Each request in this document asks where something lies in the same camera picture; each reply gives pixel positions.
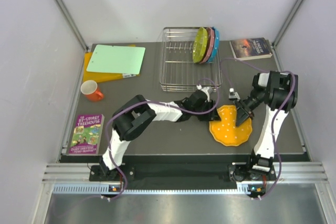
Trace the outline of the orange polka dot plate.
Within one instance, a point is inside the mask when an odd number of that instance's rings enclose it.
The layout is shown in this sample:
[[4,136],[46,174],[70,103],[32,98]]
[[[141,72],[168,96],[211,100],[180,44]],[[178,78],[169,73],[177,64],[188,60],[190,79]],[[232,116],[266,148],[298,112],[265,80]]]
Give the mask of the orange polka dot plate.
[[209,131],[215,141],[224,146],[240,146],[248,141],[253,131],[251,118],[236,126],[237,109],[234,105],[223,105],[217,112],[220,120],[209,122]]

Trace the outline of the metal wire dish rack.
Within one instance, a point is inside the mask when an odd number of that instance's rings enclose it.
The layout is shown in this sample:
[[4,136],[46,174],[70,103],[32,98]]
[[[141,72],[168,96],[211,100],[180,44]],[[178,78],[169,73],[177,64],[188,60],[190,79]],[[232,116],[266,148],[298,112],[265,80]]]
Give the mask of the metal wire dish rack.
[[197,84],[220,86],[219,49],[213,62],[194,63],[193,43],[198,27],[165,27],[162,35],[159,83],[164,91],[192,92]]

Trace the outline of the green polka dot plate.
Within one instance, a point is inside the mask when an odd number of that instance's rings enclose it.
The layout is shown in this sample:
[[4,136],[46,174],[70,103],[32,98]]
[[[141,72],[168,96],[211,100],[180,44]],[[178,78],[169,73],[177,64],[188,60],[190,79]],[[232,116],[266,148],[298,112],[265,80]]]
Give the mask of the green polka dot plate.
[[203,59],[208,42],[208,32],[204,27],[200,27],[197,31],[194,43],[192,58],[194,63],[199,63]]

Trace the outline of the blue polka dot plate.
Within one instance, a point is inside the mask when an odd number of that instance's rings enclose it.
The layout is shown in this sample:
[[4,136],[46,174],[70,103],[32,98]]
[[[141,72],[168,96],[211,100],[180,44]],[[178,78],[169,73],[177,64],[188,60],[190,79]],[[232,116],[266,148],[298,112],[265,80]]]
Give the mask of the blue polka dot plate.
[[214,59],[216,57],[216,54],[218,52],[218,49],[219,49],[220,34],[219,34],[218,29],[216,29],[215,27],[212,27],[212,28],[215,32],[214,48],[213,48],[213,51],[212,51],[212,54],[211,54],[210,58],[208,59],[208,61],[206,63],[210,63],[210,62],[214,61]]

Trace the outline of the pink polka dot plate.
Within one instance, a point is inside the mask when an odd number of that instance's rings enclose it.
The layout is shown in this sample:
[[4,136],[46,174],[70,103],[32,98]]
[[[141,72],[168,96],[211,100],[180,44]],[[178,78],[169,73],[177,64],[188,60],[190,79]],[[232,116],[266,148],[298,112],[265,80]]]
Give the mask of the pink polka dot plate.
[[210,58],[212,54],[213,48],[214,48],[215,32],[213,28],[211,27],[207,27],[206,31],[208,33],[208,41],[207,41],[207,46],[206,46],[206,50],[204,53],[204,57],[200,61],[200,63],[206,63],[208,61],[208,59]]

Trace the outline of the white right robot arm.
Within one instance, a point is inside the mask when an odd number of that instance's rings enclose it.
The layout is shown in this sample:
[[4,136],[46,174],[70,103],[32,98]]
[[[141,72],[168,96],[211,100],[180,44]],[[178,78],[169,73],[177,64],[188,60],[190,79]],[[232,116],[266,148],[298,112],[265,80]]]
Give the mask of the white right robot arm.
[[229,99],[236,106],[236,126],[254,117],[253,110],[266,105],[265,121],[257,144],[245,166],[245,174],[252,180],[270,173],[275,155],[275,144],[289,111],[298,100],[299,77],[289,71],[259,73],[253,78],[253,89],[246,99],[241,99],[234,88],[229,89]]

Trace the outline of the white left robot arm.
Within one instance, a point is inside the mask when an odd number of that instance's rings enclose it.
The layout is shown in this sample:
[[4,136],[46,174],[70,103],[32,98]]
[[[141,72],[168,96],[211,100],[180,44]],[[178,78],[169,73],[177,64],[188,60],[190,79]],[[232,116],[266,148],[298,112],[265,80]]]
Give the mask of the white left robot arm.
[[189,97],[172,102],[156,102],[136,95],[117,110],[108,122],[112,128],[107,133],[107,150],[100,161],[101,174],[114,180],[119,174],[123,156],[132,140],[139,137],[153,121],[184,122],[191,116],[199,121],[219,121],[217,103],[210,98],[212,87],[196,86]]

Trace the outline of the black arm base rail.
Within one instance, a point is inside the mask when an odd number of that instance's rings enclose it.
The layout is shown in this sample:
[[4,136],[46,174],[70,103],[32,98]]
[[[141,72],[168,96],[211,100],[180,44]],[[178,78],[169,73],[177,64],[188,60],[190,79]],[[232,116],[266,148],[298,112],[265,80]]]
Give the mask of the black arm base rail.
[[90,169],[91,182],[109,182],[126,175],[129,181],[161,177],[212,177],[235,182],[274,180],[269,172],[252,171],[248,155],[126,155],[118,169],[108,170],[100,159]]

